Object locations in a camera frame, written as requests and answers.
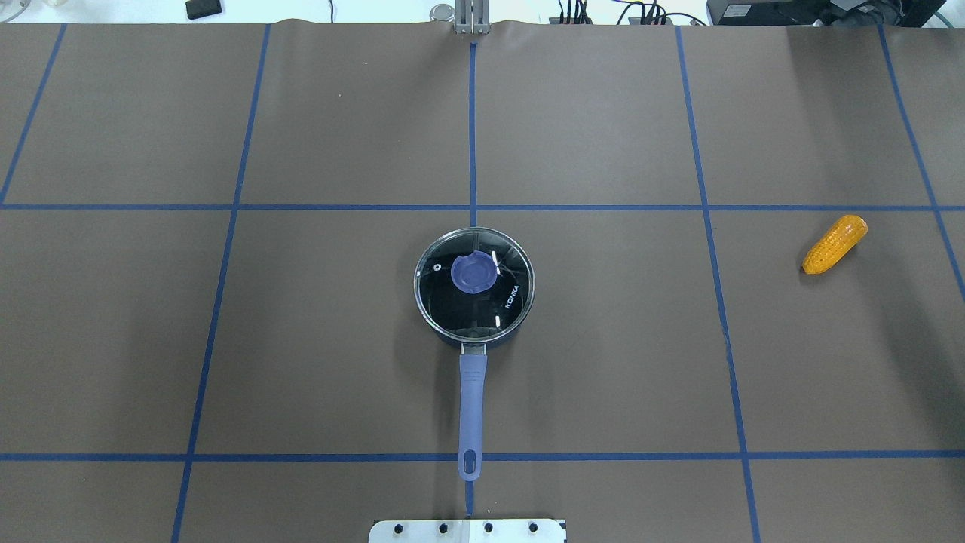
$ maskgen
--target corn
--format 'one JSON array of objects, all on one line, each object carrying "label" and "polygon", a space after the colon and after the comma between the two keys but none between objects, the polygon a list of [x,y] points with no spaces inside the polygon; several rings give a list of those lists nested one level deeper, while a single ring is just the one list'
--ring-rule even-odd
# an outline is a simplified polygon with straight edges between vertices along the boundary
[{"label": "corn", "polygon": [[813,275],[825,273],[868,233],[868,224],[855,214],[847,214],[828,230],[804,257],[801,269]]}]

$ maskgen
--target white logo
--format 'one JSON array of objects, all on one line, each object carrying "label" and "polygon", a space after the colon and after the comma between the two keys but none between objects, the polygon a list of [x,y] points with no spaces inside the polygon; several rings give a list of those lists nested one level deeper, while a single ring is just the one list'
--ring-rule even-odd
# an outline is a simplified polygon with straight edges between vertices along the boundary
[{"label": "white logo", "polygon": [[512,287],[512,292],[510,297],[506,299],[506,309],[509,309],[512,303],[516,300],[516,293],[519,292],[519,285]]}]

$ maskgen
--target blue handle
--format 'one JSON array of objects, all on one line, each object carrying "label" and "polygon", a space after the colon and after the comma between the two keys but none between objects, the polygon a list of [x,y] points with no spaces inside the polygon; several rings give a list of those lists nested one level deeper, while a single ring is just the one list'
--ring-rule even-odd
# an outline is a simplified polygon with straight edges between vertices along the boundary
[{"label": "blue handle", "polygon": [[483,467],[483,382],[486,355],[459,357],[459,476],[475,481]]}]

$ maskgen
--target transparent round cap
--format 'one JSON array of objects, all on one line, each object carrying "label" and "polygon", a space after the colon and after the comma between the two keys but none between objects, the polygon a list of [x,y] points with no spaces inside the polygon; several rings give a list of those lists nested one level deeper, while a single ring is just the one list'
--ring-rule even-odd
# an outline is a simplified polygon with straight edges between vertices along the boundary
[{"label": "transparent round cap", "polygon": [[473,226],[439,238],[416,267],[419,310],[439,333],[485,343],[513,331],[533,303],[533,266],[502,232]]}]

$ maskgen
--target white metal plate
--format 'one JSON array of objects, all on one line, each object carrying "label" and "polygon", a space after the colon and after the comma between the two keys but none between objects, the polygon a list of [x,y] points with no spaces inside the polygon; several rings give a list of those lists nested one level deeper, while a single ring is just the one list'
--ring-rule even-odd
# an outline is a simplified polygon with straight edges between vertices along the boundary
[{"label": "white metal plate", "polygon": [[553,519],[381,521],[375,523],[369,531],[369,543],[432,542],[566,543],[566,521]]}]

